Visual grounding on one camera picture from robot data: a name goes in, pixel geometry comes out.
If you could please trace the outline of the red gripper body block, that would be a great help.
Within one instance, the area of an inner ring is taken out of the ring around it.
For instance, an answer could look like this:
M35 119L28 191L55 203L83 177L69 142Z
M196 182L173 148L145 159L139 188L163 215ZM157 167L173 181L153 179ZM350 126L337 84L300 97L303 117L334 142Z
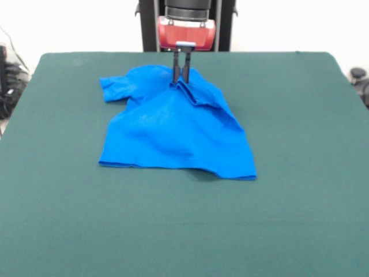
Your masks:
M216 35L214 20L183 21L160 16L157 29L160 47L169 49L188 46L197 51L209 51Z

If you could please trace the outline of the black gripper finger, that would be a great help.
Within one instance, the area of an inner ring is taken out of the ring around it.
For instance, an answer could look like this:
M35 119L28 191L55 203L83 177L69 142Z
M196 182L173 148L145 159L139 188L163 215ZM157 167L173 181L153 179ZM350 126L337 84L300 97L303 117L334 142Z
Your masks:
M172 82L174 84L178 82L180 75L181 75L181 70L179 66L179 50L175 50L174 59L173 59L173 76L172 76Z
M185 83L189 83L190 61L191 61L191 51L187 51L185 56L184 67L182 69L182 77Z

